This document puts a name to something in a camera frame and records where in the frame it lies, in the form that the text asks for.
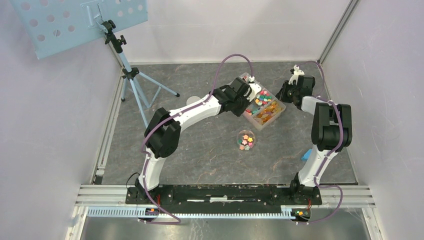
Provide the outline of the clear compartment candy box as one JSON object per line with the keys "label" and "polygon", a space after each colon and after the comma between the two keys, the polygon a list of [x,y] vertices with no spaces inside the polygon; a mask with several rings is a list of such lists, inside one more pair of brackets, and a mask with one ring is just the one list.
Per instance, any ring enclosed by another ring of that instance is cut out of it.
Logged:
{"label": "clear compartment candy box", "polygon": [[259,131],[274,122],[286,109],[286,105],[279,101],[267,88],[258,81],[260,86],[250,105],[243,112],[243,116]]}

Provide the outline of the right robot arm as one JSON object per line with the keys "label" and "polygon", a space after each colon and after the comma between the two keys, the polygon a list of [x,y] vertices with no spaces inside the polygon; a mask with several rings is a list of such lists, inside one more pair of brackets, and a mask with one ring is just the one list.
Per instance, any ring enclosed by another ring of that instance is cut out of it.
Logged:
{"label": "right robot arm", "polygon": [[313,116],[311,153],[304,167],[290,182],[289,199],[302,204],[319,194],[321,177],[331,160],[353,140],[352,107],[312,95],[316,79],[310,75],[293,75],[286,80],[276,97],[292,103]]}

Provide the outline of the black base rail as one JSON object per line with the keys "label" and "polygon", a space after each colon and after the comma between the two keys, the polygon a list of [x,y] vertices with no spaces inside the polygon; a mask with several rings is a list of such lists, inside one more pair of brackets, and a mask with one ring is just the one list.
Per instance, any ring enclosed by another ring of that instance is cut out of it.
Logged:
{"label": "black base rail", "polygon": [[252,214],[280,214],[283,206],[320,206],[317,187],[281,184],[172,185],[163,184],[149,191],[141,185],[130,187],[126,204],[150,205],[153,202],[174,215],[235,217]]}

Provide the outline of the silver round jar lid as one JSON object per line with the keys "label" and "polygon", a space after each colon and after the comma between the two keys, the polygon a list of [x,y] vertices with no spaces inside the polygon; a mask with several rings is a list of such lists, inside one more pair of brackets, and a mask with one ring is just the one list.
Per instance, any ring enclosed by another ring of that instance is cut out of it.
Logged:
{"label": "silver round jar lid", "polygon": [[198,101],[201,101],[202,99],[199,96],[190,96],[187,100],[186,100],[186,105],[192,105],[192,104],[196,104]]}

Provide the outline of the blue white small block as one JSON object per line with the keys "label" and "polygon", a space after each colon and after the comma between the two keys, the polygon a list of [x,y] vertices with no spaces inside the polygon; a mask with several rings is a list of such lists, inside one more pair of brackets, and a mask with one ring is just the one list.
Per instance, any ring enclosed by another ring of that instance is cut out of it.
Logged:
{"label": "blue white small block", "polygon": [[301,160],[304,162],[307,161],[311,153],[312,153],[312,149],[309,149],[306,153],[303,154],[303,156],[301,157]]}

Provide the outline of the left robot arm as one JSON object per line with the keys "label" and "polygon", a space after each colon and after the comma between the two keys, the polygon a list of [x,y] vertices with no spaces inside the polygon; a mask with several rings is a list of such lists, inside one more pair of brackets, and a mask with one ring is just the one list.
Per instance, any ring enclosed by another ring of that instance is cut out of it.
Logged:
{"label": "left robot arm", "polygon": [[184,130],[226,112],[240,117],[261,90],[253,77],[237,77],[230,84],[213,89],[191,104],[173,110],[157,109],[142,142],[145,161],[135,181],[139,199],[145,204],[156,200],[156,187],[159,186],[165,160],[176,151]]}

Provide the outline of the light blue music stand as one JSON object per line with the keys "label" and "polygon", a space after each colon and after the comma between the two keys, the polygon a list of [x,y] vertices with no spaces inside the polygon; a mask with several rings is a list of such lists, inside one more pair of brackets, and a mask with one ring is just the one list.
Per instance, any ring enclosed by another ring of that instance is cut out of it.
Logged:
{"label": "light blue music stand", "polygon": [[133,90],[142,120],[148,101],[137,77],[140,76],[179,97],[179,93],[131,67],[124,52],[126,39],[116,33],[148,21],[146,0],[13,0],[11,5],[23,23],[39,59],[75,48],[97,39],[111,44],[122,63],[123,78]]}

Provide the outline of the small clear glass jar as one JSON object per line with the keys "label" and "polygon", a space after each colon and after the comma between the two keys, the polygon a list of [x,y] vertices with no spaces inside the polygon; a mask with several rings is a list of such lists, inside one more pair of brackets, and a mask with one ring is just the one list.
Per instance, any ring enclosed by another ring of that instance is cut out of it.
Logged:
{"label": "small clear glass jar", "polygon": [[251,151],[255,145],[256,137],[250,130],[242,130],[236,137],[238,149],[241,151]]}

